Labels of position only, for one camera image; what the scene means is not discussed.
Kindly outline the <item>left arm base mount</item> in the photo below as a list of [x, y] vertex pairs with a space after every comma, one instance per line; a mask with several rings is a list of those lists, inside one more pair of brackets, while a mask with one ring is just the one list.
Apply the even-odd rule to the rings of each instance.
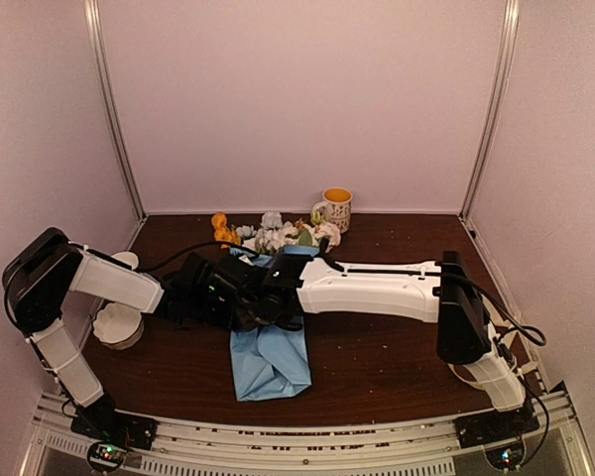
[[158, 423], [145, 416], [117, 412], [111, 408], [78, 408], [70, 424], [74, 433], [122, 448], [150, 450]]

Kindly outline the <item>cream ribbon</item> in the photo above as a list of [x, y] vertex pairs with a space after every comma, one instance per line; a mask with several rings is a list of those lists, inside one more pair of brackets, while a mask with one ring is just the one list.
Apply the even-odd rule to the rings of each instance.
[[493, 349], [505, 360], [512, 360], [511, 349], [514, 341], [520, 337], [533, 337], [532, 332], [518, 321], [498, 302], [483, 297], [485, 309], [489, 314], [487, 336]]

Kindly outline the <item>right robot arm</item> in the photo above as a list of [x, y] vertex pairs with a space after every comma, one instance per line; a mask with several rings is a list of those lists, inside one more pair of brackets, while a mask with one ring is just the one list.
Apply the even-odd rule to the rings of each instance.
[[511, 436], [527, 420], [527, 389], [514, 359], [503, 350], [486, 300], [465, 276], [456, 254], [443, 263], [407, 265], [336, 263], [292, 248], [253, 262], [296, 308], [282, 309], [286, 324], [268, 319], [232, 331], [230, 358], [239, 402], [292, 398], [311, 384], [304, 317], [359, 312], [415, 319], [437, 327], [437, 354], [467, 369], [494, 410], [495, 436]]

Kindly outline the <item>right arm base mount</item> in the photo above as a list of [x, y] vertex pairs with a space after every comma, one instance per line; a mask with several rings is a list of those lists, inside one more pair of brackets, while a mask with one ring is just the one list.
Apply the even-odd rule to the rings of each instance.
[[491, 410], [460, 416], [453, 424], [461, 448], [517, 438], [539, 429], [539, 421], [531, 403], [508, 412]]

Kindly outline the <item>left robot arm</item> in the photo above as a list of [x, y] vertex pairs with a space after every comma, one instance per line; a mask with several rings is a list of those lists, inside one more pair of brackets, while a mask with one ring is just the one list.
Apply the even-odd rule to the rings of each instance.
[[138, 319], [196, 319], [228, 329], [241, 327], [255, 301], [259, 268], [231, 254], [213, 262], [195, 247], [182, 257], [181, 267], [161, 278], [156, 265], [134, 267], [49, 227], [3, 271], [7, 317], [102, 440], [116, 438], [123, 420], [75, 339], [78, 301], [92, 298], [104, 311], [118, 309]]

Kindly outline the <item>orange fake flower stem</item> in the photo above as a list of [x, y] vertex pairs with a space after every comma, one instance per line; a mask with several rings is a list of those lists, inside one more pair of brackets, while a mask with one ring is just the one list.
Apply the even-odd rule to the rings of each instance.
[[238, 235], [236, 228], [229, 225], [225, 213], [214, 213], [210, 221], [214, 230], [214, 240], [219, 242], [222, 248], [228, 248], [231, 244], [242, 244], [242, 238]]

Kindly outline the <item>blue fake flower stems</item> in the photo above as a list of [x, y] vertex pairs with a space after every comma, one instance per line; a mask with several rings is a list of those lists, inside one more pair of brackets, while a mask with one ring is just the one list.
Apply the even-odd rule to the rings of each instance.
[[265, 255], [274, 255], [298, 243], [298, 229], [292, 222], [285, 221], [279, 211], [265, 212], [258, 227], [238, 226], [236, 234], [242, 246]]

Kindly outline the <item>blue wrapping paper sheet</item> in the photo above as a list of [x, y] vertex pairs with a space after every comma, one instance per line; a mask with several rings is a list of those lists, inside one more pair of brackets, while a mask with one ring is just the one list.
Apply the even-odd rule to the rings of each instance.
[[294, 314], [297, 330], [264, 326], [230, 333], [236, 400], [260, 402], [297, 396], [311, 386], [304, 313]]

